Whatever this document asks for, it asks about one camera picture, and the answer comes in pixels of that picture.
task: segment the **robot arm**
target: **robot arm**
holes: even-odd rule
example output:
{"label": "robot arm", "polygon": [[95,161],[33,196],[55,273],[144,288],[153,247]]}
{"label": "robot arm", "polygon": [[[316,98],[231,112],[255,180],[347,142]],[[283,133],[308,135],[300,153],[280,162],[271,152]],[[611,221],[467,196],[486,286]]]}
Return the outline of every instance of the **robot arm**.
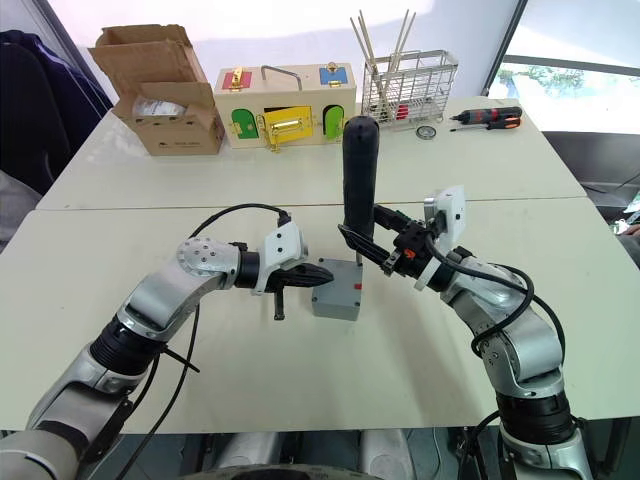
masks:
{"label": "robot arm", "polygon": [[349,247],[386,275],[409,276],[416,279],[416,289],[429,286],[440,292],[479,340],[477,353],[496,391],[500,431],[509,456],[526,466],[570,470],[590,480],[581,433],[564,393],[558,335],[528,306],[517,320],[496,328],[523,303],[526,288],[510,269],[485,263],[461,247],[452,250],[465,225],[462,187],[426,199],[424,208],[426,222],[374,207],[375,222],[398,233],[391,253],[350,227],[338,228]]}
{"label": "robot arm", "polygon": [[80,463],[96,461],[109,449],[132,412],[128,395],[204,295],[233,286],[255,295],[274,293],[275,318],[283,319],[285,286],[333,279],[327,270],[303,263],[307,256],[302,234],[290,220],[271,232],[257,252],[208,237],[187,239],[81,350],[38,402],[27,430],[0,442],[0,476],[75,478]]}

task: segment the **white table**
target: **white table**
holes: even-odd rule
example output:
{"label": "white table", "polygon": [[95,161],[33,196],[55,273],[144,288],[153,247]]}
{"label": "white table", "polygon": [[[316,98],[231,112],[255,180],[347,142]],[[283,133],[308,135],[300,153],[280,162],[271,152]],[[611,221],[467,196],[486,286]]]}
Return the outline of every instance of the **white table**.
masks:
{"label": "white table", "polygon": [[[421,202],[437,188],[465,185],[470,200],[584,197],[544,136],[523,116],[515,130],[449,132],[467,108],[511,106],[516,100],[452,98],[437,136],[414,129],[383,131],[376,201]],[[342,203],[341,145],[231,149],[217,156],[151,157],[109,113],[78,151],[38,208],[116,209]]]}
{"label": "white table", "polygon": [[[421,206],[394,205],[419,217]],[[338,206],[292,208],[311,258],[353,258]],[[576,415],[640,414],[640,272],[587,199],[471,202],[461,244],[522,268],[567,335],[566,391]],[[35,211],[0,255],[0,426],[24,428],[40,395],[98,335],[137,282],[160,267],[211,209]],[[255,247],[275,215],[238,212],[209,231]],[[376,240],[390,246],[390,232]],[[202,304],[194,362],[163,432],[428,427],[477,423],[495,409],[466,326],[437,295],[366,265],[360,318],[315,318],[309,290],[233,289]],[[172,342],[186,350],[190,323]],[[146,432],[179,365],[160,364],[125,431]]]}

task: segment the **screwdriver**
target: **screwdriver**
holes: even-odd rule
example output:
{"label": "screwdriver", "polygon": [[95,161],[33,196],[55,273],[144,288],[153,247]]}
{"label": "screwdriver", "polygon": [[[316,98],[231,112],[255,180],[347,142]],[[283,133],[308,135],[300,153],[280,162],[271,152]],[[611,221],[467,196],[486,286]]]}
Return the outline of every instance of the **screwdriver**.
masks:
{"label": "screwdriver", "polygon": [[487,122],[486,125],[486,127],[484,125],[473,125],[471,127],[452,128],[449,131],[455,132],[457,130],[471,130],[473,128],[484,128],[486,130],[504,130],[507,128],[516,128],[520,126],[520,117],[503,118],[502,120],[496,120],[495,122]]}
{"label": "screwdriver", "polygon": [[520,116],[522,116],[522,109],[520,107],[480,108],[476,110],[465,110],[459,115],[451,117],[451,120],[458,120],[463,125],[475,125]]}

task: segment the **metal wire basket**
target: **metal wire basket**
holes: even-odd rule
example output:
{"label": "metal wire basket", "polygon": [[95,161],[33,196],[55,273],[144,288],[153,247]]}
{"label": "metal wire basket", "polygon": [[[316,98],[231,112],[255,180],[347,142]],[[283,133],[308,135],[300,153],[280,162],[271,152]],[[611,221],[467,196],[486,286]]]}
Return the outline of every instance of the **metal wire basket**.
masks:
{"label": "metal wire basket", "polygon": [[403,52],[364,67],[362,114],[381,127],[442,118],[458,69],[446,50]]}

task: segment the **gray box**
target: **gray box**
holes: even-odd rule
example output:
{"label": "gray box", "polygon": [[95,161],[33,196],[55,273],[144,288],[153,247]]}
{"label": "gray box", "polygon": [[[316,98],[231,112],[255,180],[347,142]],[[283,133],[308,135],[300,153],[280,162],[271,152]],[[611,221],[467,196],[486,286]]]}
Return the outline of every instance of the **gray box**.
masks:
{"label": "gray box", "polygon": [[357,320],[362,297],[362,264],[332,258],[320,258],[318,262],[333,273],[333,281],[313,289],[313,314],[316,317]]}

